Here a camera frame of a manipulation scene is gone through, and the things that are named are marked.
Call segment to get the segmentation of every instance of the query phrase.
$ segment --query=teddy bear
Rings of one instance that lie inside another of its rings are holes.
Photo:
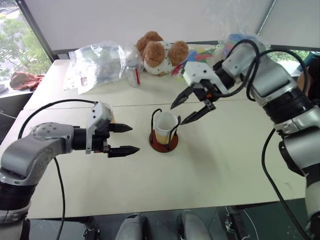
[[[138,40],[136,48],[142,57],[145,70],[158,76],[170,73],[189,54],[189,47],[184,41],[166,42],[156,31],[147,32]]]

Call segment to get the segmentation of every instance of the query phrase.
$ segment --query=white wall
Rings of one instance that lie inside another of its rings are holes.
[[[320,0],[277,0],[260,36],[274,45],[320,48]]]
[[[135,44],[147,31],[166,40],[212,41],[254,33],[269,0],[25,0],[52,50],[103,40]]]

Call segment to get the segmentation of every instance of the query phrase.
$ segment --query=window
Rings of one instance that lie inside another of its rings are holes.
[[[309,51],[303,50],[291,50],[295,54],[297,54],[302,60],[305,60],[309,54]],[[268,56],[275,62],[281,64],[288,73],[293,74],[296,73],[299,75],[299,72],[296,72],[297,67],[300,65],[298,60],[285,52],[271,52]]]
[[[0,81],[14,72],[45,74],[51,61],[14,0],[0,2]]]

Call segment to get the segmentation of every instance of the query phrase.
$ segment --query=black wire cup holder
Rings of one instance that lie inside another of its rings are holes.
[[[149,142],[150,142],[150,145],[151,147],[160,152],[160,153],[168,153],[168,152],[171,152],[172,150],[174,150],[176,148],[176,146],[178,145],[178,141],[179,141],[179,137],[178,137],[178,134],[177,134],[177,130],[178,130],[178,127],[181,123],[181,117],[178,116],[178,123],[177,125],[175,125],[170,133],[169,133],[169,142],[168,144],[161,144],[159,142],[157,142],[157,138],[156,138],[156,132],[154,130],[154,116],[155,116],[155,113],[157,112],[162,112],[162,109],[161,108],[158,108],[157,110],[155,110],[153,113],[152,113],[152,117],[151,117],[151,133],[150,133],[150,136],[149,136]]]

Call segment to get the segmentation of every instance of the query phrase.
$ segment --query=red coaster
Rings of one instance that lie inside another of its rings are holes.
[[[153,137],[153,142],[151,143],[151,133],[150,133],[150,136],[149,136],[150,145],[154,150],[156,150],[160,153],[171,152],[173,149],[176,148],[176,146],[178,145],[178,141],[179,141],[178,135],[177,134],[173,135],[173,138],[170,143],[170,149],[168,149],[168,144],[163,145],[163,144],[160,144],[157,142],[155,130],[152,130],[152,137]]]

